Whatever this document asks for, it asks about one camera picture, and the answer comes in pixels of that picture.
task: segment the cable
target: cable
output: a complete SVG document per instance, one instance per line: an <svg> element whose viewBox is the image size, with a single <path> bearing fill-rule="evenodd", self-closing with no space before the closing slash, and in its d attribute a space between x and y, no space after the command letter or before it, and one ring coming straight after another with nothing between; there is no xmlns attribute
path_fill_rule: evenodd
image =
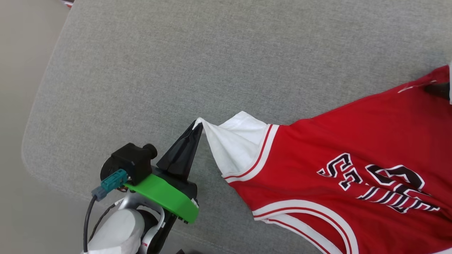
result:
<svg viewBox="0 0 452 254"><path fill-rule="evenodd" d="M96 225L95 225L94 228L93 228L93 232L91 233L91 236L89 237L89 241L91 241L91 239L93 238L94 233L96 232L96 229L97 229L97 227L99 226L100 221L102 220L102 218L104 218L105 215L107 215L107 213L110 211L110 209L112 209L112 208L115 207L115 206L116 206L116 204L111 205L109 208L107 208L107 209L105 210L105 212L104 212L104 213L102 214L102 216L99 218L99 220L97 221Z"/></svg>
<svg viewBox="0 0 452 254"><path fill-rule="evenodd" d="M93 199L89 203L88 210L86 211L85 216L85 225L83 226L83 252L88 253L88 224L89 224L89 216L91 215L91 210L93 209L94 202L96 202L97 196L94 195Z"/></svg>

